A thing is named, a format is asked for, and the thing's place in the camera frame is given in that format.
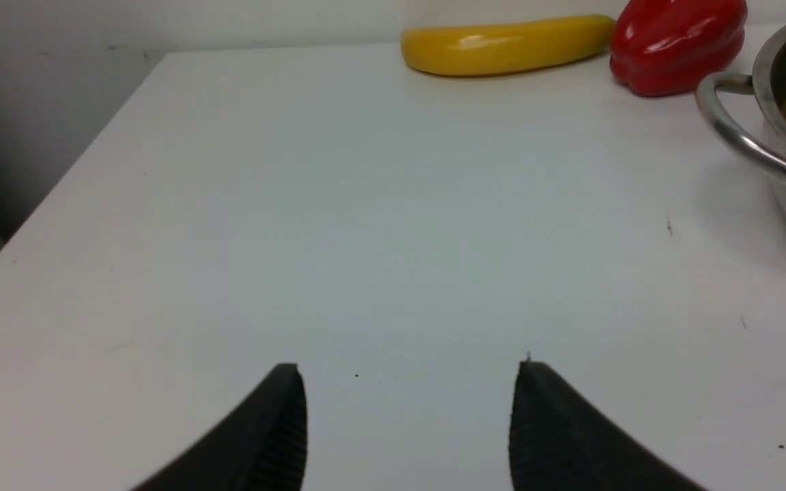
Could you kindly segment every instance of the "toy vegetable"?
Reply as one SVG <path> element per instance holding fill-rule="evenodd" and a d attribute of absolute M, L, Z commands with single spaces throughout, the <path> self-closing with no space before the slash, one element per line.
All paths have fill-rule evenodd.
<path fill-rule="evenodd" d="M 611 73 L 645 97 L 683 93 L 742 50 L 745 0 L 630 0 L 611 38 Z"/>

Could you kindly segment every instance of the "white table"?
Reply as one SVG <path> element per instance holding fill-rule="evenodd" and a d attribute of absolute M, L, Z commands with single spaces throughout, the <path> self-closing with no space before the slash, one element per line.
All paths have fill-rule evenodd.
<path fill-rule="evenodd" d="M 527 351 L 703 485 L 786 489 L 786 223 L 606 64 L 166 57 L 0 254 L 0 490 L 130 488 L 279 361 L 306 489 L 506 489 Z"/>

